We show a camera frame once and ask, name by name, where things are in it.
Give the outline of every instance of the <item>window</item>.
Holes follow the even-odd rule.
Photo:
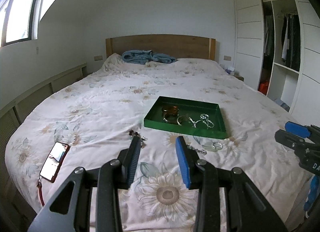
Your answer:
[[[0,11],[1,46],[31,40],[36,0],[8,0]]]

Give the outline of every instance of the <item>wooden headboard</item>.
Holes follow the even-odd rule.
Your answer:
[[[216,40],[174,34],[132,35],[106,39],[107,57],[113,53],[122,55],[125,51],[133,49],[153,50],[175,58],[214,60]]]

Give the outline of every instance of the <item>bed sheet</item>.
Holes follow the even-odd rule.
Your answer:
[[[214,166],[241,167],[285,221],[310,174],[298,166],[293,151],[278,144],[274,133],[295,121],[284,109],[226,74],[214,61],[179,59],[163,65],[124,63],[113,54],[102,68],[51,95],[12,135],[5,152],[9,174],[27,202],[39,212],[36,183],[54,142],[71,145],[56,181],[43,180],[46,202],[78,166],[98,168],[128,148],[128,131],[147,140],[141,149],[134,183],[119,190],[124,231],[192,231],[197,191],[182,182],[175,139],[179,134],[143,126],[143,118],[159,96],[199,100],[220,105],[228,139],[183,135],[198,149],[220,141],[217,152],[200,155]],[[92,201],[90,223],[95,224]],[[225,208],[221,230],[226,230]]]

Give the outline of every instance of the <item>screw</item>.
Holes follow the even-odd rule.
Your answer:
[[[234,167],[234,168],[232,169],[232,171],[233,171],[234,174],[241,174],[241,173],[242,173],[242,170],[241,170],[241,168],[239,168],[239,167]]]
[[[120,165],[120,161],[118,159],[113,159],[110,161],[110,165],[111,166],[119,166]]]
[[[206,160],[203,160],[203,159],[197,160],[197,164],[200,165],[200,166],[204,166],[204,165],[206,165],[206,163],[207,163]]]
[[[83,173],[83,171],[84,171],[84,168],[82,168],[82,167],[77,167],[77,168],[75,169],[75,174],[81,174],[81,173]]]

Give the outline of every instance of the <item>wall outlet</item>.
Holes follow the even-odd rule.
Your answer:
[[[95,61],[97,61],[97,60],[102,60],[102,55],[94,56],[94,60],[95,60]]]

